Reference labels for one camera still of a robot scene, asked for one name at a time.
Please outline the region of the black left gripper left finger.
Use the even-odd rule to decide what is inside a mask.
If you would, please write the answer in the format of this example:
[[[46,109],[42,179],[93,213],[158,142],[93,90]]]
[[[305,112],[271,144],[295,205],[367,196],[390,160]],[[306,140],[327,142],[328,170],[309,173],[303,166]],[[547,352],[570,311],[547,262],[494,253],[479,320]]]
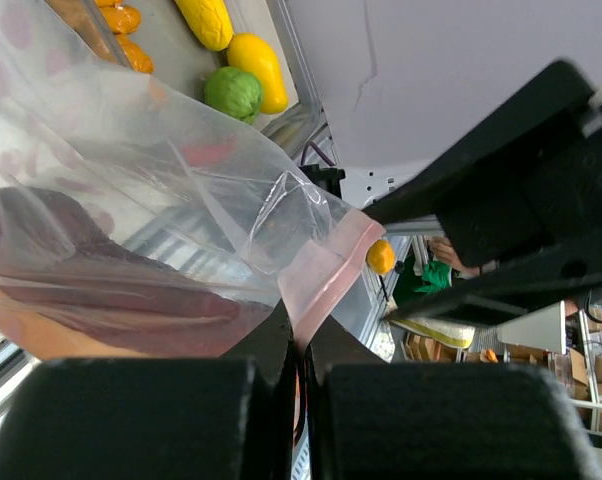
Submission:
[[[0,479],[287,479],[295,357],[277,306],[215,359],[46,360],[0,427]]]

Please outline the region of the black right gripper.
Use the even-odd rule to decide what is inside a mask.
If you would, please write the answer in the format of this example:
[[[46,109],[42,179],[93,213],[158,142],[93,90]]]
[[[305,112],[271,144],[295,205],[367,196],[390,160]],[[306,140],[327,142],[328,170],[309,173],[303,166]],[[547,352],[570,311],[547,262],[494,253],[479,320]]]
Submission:
[[[594,94],[575,64],[555,60],[414,178],[365,207],[384,226],[434,216],[465,265],[505,263],[412,300],[386,321],[497,326],[602,296],[602,125],[584,131]],[[602,105],[597,112],[602,120]]]

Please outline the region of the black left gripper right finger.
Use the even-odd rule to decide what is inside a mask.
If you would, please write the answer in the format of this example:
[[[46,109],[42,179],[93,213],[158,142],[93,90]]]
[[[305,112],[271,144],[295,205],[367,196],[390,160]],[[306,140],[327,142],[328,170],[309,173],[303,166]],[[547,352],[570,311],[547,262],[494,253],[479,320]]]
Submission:
[[[305,353],[316,479],[601,479],[564,387],[521,364],[390,364],[334,319]]]

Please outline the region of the clear pink zip top bag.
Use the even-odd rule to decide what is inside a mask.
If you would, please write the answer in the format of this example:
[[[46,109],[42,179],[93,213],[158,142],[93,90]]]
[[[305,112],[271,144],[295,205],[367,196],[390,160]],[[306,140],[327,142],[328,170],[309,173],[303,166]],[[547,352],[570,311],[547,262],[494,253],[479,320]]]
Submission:
[[[234,138],[204,168],[180,148]],[[99,58],[43,1],[0,1],[0,188],[79,202],[125,249],[233,300],[282,305],[310,342],[383,227],[254,128]]]

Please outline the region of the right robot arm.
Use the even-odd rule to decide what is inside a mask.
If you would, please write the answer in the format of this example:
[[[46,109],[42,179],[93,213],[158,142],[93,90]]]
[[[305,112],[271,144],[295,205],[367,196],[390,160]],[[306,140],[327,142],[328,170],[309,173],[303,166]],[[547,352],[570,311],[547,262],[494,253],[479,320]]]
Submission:
[[[415,175],[306,168],[390,234],[443,234],[466,266],[496,262],[409,301],[396,318],[496,326],[602,289],[602,104],[594,93],[574,63],[557,59]]]

